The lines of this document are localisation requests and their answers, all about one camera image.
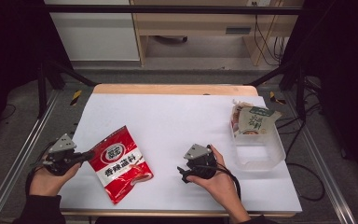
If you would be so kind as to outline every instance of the red and white package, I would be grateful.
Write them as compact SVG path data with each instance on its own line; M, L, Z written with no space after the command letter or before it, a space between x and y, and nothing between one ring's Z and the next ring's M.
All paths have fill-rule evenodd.
M91 150L95 155L89 164L114 204L120 202L136 183L153 177L126 126L111 133Z

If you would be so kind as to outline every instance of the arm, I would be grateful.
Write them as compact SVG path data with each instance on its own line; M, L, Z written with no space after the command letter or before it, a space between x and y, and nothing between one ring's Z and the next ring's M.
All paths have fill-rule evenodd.
M211 146L211 150L216 157L216 161L219 164L226 166L223 156L217 149L214 146ZM190 175L187 177L187 180L205 188L212 197L226 209L234 224L274 223L266 220L263 216L251 219L237 195L231 177L223 172L217 171L211 179L203 179L198 176Z
M56 176L45 168L39 168L32 178L29 195L21 216L13 224L64 224L65 218L60 211L61 187L71 179L80 167L74 165L65 175Z

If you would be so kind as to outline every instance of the plastic container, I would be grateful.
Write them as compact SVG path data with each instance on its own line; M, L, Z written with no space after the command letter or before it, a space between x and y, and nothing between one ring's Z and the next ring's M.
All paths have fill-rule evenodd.
M286 157L275 126L266 134L237 134L234 137L231 133L237 151L236 163L244 171L268 171Z

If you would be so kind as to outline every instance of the white tabletop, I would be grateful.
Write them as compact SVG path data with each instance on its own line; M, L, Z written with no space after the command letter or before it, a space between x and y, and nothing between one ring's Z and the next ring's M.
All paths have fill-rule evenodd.
M68 214L103 212L225 214L206 190L182 181L177 166L193 144L213 144L227 168L241 183L242 203L250 213L295 214L301 205L282 161L268 172L244 172L235 163L229 117L232 100L265 105L259 96L156 95L93 93L84 109L73 141L87 151L126 125L154 177L138 183L113 205L87 162L61 190L62 211Z

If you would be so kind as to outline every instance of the food packet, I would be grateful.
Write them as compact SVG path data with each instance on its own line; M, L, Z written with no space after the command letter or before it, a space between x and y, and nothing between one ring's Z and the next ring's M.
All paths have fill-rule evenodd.
M126 126L111 133L91 150L95 156L89 164L114 204L119 203L136 183L153 177Z
M281 112L245 102L233 101L231 125L234 136L237 134L270 133Z

